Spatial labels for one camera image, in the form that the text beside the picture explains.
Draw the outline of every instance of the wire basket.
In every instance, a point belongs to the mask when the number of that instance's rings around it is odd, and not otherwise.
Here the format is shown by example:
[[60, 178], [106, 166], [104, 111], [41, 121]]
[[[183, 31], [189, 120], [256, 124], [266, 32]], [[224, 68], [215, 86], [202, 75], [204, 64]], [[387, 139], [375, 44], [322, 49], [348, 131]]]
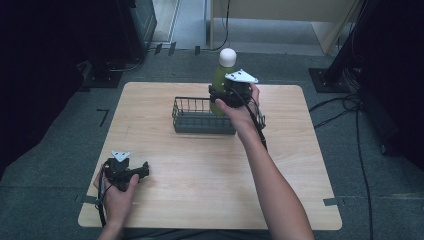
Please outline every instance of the wire basket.
[[175, 97], [172, 118], [177, 133], [212, 133], [234, 135], [228, 116], [216, 116], [209, 108], [209, 98]]

